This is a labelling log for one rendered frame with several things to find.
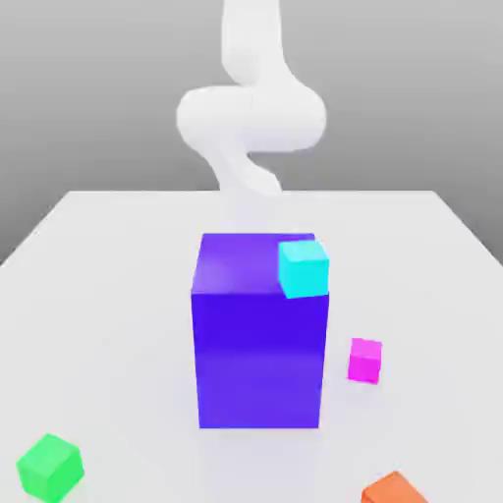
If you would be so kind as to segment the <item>small cyan cube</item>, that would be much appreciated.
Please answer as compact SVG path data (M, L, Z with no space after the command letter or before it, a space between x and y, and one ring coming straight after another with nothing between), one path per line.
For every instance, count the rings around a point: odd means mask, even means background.
M287 299L328 294L329 257L317 240L281 242L278 281Z

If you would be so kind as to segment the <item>small magenta cube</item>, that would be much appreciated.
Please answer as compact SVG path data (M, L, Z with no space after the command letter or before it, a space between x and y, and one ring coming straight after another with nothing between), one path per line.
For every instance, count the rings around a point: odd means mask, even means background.
M348 379L376 385L381 370L382 343L353 338L348 365Z

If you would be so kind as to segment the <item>small orange cube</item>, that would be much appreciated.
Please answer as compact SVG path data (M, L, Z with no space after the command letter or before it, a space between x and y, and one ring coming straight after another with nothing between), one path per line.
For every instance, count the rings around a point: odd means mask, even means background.
M361 503L428 503L399 472L392 472L366 487Z

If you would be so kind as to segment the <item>small green cube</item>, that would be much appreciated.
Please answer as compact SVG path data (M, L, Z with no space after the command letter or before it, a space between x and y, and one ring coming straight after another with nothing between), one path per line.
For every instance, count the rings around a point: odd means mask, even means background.
M78 446L47 433L17 461L24 491L43 503L60 503L83 478Z

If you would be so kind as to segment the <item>large purple box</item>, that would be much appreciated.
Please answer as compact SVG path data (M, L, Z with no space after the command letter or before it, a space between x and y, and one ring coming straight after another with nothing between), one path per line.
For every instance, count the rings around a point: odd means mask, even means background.
M319 425L328 295L289 299L282 243L312 233L205 233L191 289L202 428Z

